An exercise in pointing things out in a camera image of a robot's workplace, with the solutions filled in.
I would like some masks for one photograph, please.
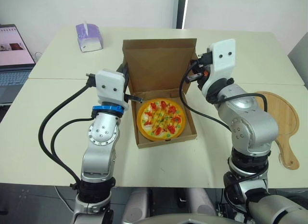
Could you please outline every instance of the pizza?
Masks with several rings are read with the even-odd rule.
[[[178,137],[185,127],[184,111],[174,101],[153,99],[139,109],[137,126],[142,135],[151,141]]]

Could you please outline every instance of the pizza box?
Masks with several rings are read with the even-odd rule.
[[[123,64],[128,65],[128,88],[131,95],[142,97],[143,101],[155,98],[167,98],[177,102],[185,111],[186,124],[179,137],[150,141],[137,127],[137,114],[141,103],[131,102],[134,132],[138,148],[165,145],[193,140],[197,137],[190,110],[184,107],[179,97],[180,81],[190,65],[196,59],[197,39],[167,40],[123,40]],[[189,84],[183,85],[186,93]]]

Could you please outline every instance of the white table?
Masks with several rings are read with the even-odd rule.
[[[51,161],[40,149],[38,130],[45,116],[60,102],[85,84],[80,79],[29,79],[0,124],[0,182],[18,184],[69,185],[73,178]],[[295,171],[284,168],[278,160],[278,147],[272,145],[269,157],[269,187],[308,187],[308,92],[300,85],[240,84],[246,91],[270,91],[289,101],[296,109],[300,126],[291,137],[292,150],[300,162]],[[193,83],[188,103],[218,117],[214,106],[206,102]],[[63,108],[46,127],[45,143],[61,124],[75,118],[88,118],[97,104],[96,90],[88,89]],[[117,186],[224,187],[228,171],[231,134],[219,124],[193,114],[196,140],[138,149],[133,134],[131,110],[121,121],[121,137],[116,145],[114,177]],[[58,136],[56,150],[77,175],[87,148],[90,122],[66,127]]]
[[[232,77],[235,82],[304,85],[280,44],[269,32],[104,27],[100,31],[104,49],[82,53],[75,27],[62,28],[29,77],[86,79],[86,73],[96,73],[102,68],[116,70],[123,61],[123,40],[197,38],[196,53],[200,54],[206,52],[213,42],[234,38],[236,66]]]

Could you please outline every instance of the gray floor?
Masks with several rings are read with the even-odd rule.
[[[69,205],[73,207],[76,192],[70,187],[58,187]],[[152,188],[153,215],[165,213],[185,213],[187,207],[178,208],[174,188]],[[132,188],[116,187],[112,189],[111,208],[114,210],[114,224],[119,224],[125,204]],[[212,202],[220,201],[221,189],[206,189]],[[301,195],[308,198],[308,191],[303,189],[270,190],[272,194],[289,196]],[[0,184],[0,224],[69,224],[72,213],[58,198],[53,186]]]

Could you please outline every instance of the wooden cutting board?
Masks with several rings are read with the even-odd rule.
[[[289,139],[299,127],[299,119],[295,109],[282,97],[271,92],[257,92],[265,95],[268,101],[268,113],[276,120],[279,127],[279,134],[276,143],[279,147],[280,162],[290,170],[299,168],[299,162],[291,150]],[[263,100],[256,97],[259,106],[263,109]]]

